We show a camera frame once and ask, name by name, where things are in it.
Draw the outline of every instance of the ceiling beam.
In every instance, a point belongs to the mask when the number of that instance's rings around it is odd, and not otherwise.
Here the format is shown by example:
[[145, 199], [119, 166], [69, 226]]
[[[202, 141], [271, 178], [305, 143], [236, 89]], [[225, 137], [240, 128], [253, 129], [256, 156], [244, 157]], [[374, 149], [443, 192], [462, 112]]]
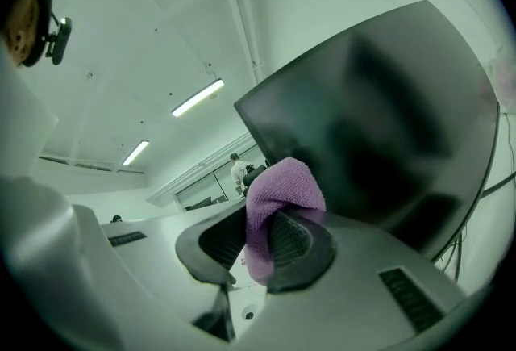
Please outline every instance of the ceiling beam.
[[[157, 0], [154, 0], [156, 5], [161, 8], [160, 4]], [[188, 9], [192, 4], [196, 2], [200, 2], [201, 0], [179, 0], [175, 2], [173, 5], [171, 5], [169, 8], [162, 10], [161, 14], [159, 15], [159, 20], [155, 23], [149, 24], [148, 21], [144, 21], [139, 26], [135, 26], [135, 30], [133, 34], [135, 36], [129, 37], [128, 41], [125, 43], [121, 43], [120, 45], [123, 45], [124, 48], [127, 48], [128, 44], [136, 44], [141, 42], [141, 34], [144, 33], [145, 28], [149, 26], [159, 26], [161, 23], [163, 23], [166, 20], [173, 19], [176, 15], [180, 14], [182, 11]], [[183, 44], [192, 51], [192, 53], [197, 57], [199, 60], [199, 64], [203, 66], [202, 61], [198, 57], [198, 54], [196, 51], [192, 49], [192, 47], [186, 42], [183, 35], [177, 30], [175, 26], [172, 26], [173, 30], [177, 33], [177, 35], [181, 38]], [[96, 81], [97, 84], [93, 87], [93, 90], [89, 93], [88, 102], [85, 105], [85, 109], [83, 110], [81, 114], [81, 118], [79, 120], [79, 123], [76, 126], [76, 130], [73, 135], [72, 145], [69, 151], [69, 156], [66, 157], [66, 160], [70, 165], [75, 165], [81, 159], [79, 158], [80, 154], [80, 147], [81, 147], [81, 140], [82, 137], [85, 134], [86, 126], [89, 122], [89, 117], [94, 109], [94, 106], [98, 102], [99, 97], [102, 96], [102, 93], [106, 89], [106, 86], [112, 81], [111, 79], [113, 77], [116, 77], [115, 75], [115, 65], [119, 62], [119, 59], [121, 56], [123, 56], [123, 49], [119, 47], [118, 51], [113, 52], [109, 55], [109, 58], [106, 58], [102, 63], [99, 63], [97, 67], [99, 69], [103, 69], [102, 74], [95, 74], [96, 77], [99, 77], [100, 80]], [[121, 161], [112, 161], [112, 169], [114, 171], [117, 171], [121, 168], [122, 162]]]
[[250, 41], [251, 55], [253, 59], [253, 69], [256, 72], [258, 82], [264, 80], [264, 75], [262, 74], [262, 62], [260, 59], [260, 51], [258, 49], [258, 39], [256, 37], [256, 25], [254, 14], [252, 12], [252, 2], [251, 0], [242, 0], [243, 7], [243, 16], [245, 18], [247, 29], [248, 29], [248, 39]]
[[242, 45], [243, 55], [245, 58], [246, 66], [248, 68], [249, 77], [251, 78], [252, 85], [255, 86], [260, 82], [259, 77], [256, 74], [256, 70], [260, 70], [260, 66], [256, 65], [252, 59], [251, 48], [248, 42], [248, 37], [246, 35], [245, 27], [243, 25], [243, 18], [240, 13], [239, 3], [237, 0], [227, 0], [229, 4], [229, 8], [231, 11], [231, 16], [233, 18], [233, 22], [235, 23], [236, 32], [239, 37], [240, 44]]
[[[47, 153], [47, 152], [42, 152], [40, 157], [48, 157], [50, 159], [59, 159], [59, 160], [62, 160], [62, 161], [70, 161], [70, 158], [69, 157], [65, 157], [65, 156], [59, 156], [59, 155], [56, 155], [56, 154], [51, 154], [51, 153]], [[113, 160], [99, 160], [99, 159], [76, 159], [75, 160], [75, 164], [77, 163], [106, 163], [106, 164], [114, 164], [115, 161]]]

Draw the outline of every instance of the black cable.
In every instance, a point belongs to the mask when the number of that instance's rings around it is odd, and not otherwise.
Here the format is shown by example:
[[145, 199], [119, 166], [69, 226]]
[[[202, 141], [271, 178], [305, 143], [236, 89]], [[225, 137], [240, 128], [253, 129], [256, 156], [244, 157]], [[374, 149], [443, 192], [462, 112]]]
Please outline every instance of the black cable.
[[462, 240], [462, 243], [464, 243], [464, 241], [466, 240], [466, 238], [468, 237], [468, 224], [466, 224], [466, 226], [464, 227], [464, 230], [466, 231], [466, 236], [464, 237], [464, 239]]
[[56, 23], [56, 25], [59, 27], [60, 24], [59, 24], [59, 20], [57, 19], [57, 17], [54, 15], [54, 13], [52, 12], [52, 17], [54, 18], [54, 23]]
[[455, 282], [459, 281], [459, 273], [460, 273], [460, 261], [462, 260], [462, 237], [459, 237], [457, 242], [457, 264], [455, 267]]
[[513, 150], [513, 145], [510, 143], [510, 121], [509, 121], [509, 116], [507, 115], [507, 113], [506, 113], [506, 120], [507, 120], [507, 141], [509, 142], [510, 153], [513, 156], [513, 178], [514, 178], [514, 187], [516, 187], [516, 178], [514, 177], [515, 172], [516, 172], [516, 169], [514, 168], [514, 150]]
[[485, 198], [486, 196], [489, 196], [493, 192], [496, 192], [498, 189], [500, 189], [501, 187], [503, 187], [504, 185], [509, 183], [511, 180], [513, 180], [515, 177], [516, 177], [516, 172], [510, 174], [509, 176], [507, 176], [505, 179], [503, 179], [501, 182], [497, 183], [496, 185], [491, 186], [490, 188], [484, 190], [482, 192], [481, 198]]
[[229, 199], [227, 198], [227, 194], [226, 194], [226, 192], [224, 191], [223, 187], [222, 187], [222, 186], [220, 186], [220, 182], [219, 182], [219, 181], [218, 181], [218, 179], [217, 179], [217, 175], [216, 175], [214, 172], [212, 172], [212, 174], [213, 174], [213, 177], [215, 178], [215, 180], [217, 181], [218, 187], [220, 187], [220, 190], [223, 192], [224, 197], [226, 198], [226, 200], [229, 200]]
[[455, 253], [455, 248], [456, 248], [456, 247], [457, 247], [457, 243], [455, 242], [455, 243], [453, 244], [453, 249], [451, 250], [450, 257], [448, 258], [448, 261], [446, 262], [446, 265], [445, 265], [445, 266], [444, 266], [444, 268], [443, 268], [443, 272], [444, 272], [445, 270], [447, 270], [447, 269], [448, 269], [448, 266], [449, 266], [449, 265], [450, 265], [450, 263], [452, 262], [453, 254]]
[[206, 74], [213, 76], [214, 79], [217, 80], [217, 74], [215, 74], [215, 71], [208, 71], [208, 67], [211, 67], [211, 63], [208, 63], [208, 65], [204, 66], [204, 71], [206, 71]]
[[509, 116], [506, 113], [506, 120], [507, 120], [507, 141], [509, 142], [509, 148], [510, 152], [513, 156], [512, 165], [513, 165], [513, 173], [507, 176], [505, 179], [503, 179], [501, 182], [497, 183], [494, 186], [491, 186], [490, 188], [484, 190], [482, 192], [481, 198], [485, 198], [486, 196], [489, 196], [493, 192], [496, 192], [498, 189], [509, 183], [511, 180], [514, 180], [514, 187], [516, 187], [516, 169], [514, 168], [514, 150], [513, 145], [510, 143], [510, 122], [509, 122]]

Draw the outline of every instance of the person in white coat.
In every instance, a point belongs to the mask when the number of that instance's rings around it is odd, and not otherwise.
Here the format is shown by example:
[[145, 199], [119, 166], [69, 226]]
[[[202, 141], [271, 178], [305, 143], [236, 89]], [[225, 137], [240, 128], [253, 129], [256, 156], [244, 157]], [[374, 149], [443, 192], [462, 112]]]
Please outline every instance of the person in white coat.
[[233, 163], [233, 166], [231, 167], [231, 179], [237, 186], [240, 186], [240, 189], [243, 191], [245, 188], [243, 185], [243, 177], [248, 174], [247, 167], [252, 166], [252, 164], [248, 161], [241, 161], [237, 153], [232, 153], [229, 158]]

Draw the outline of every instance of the black mesh vent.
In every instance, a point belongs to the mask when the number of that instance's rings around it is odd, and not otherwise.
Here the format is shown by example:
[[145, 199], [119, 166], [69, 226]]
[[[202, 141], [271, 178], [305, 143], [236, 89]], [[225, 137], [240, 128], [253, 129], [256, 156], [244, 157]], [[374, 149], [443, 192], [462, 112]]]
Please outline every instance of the black mesh vent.
[[274, 215], [268, 234], [268, 246], [273, 254], [274, 268], [283, 268], [308, 252], [310, 235], [285, 215]]
[[405, 312], [416, 332], [423, 332], [443, 317], [442, 312], [402, 270], [382, 272], [380, 278]]
[[245, 245], [245, 214], [230, 215], [199, 237], [199, 246], [214, 261], [230, 270]]
[[120, 246], [121, 244], [130, 244], [131, 242], [134, 242], [135, 240], [140, 240], [143, 238], [146, 238], [147, 236], [144, 235], [142, 232], [132, 232], [132, 233], [126, 233], [125, 235], [120, 236], [113, 236], [111, 238], [107, 238], [110, 242], [111, 246]]

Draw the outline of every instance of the person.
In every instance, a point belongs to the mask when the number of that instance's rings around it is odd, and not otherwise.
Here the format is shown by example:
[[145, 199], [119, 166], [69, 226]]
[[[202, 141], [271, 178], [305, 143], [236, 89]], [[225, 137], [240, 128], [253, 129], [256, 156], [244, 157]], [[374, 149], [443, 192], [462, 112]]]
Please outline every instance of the person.
[[231, 167], [231, 179], [237, 186], [244, 190], [243, 177], [249, 173], [249, 168], [252, 169], [252, 164], [248, 161], [241, 161], [237, 153], [232, 153], [229, 156], [233, 166]]
[[2, 38], [16, 66], [41, 58], [52, 15], [52, 0], [14, 0], [2, 25]]

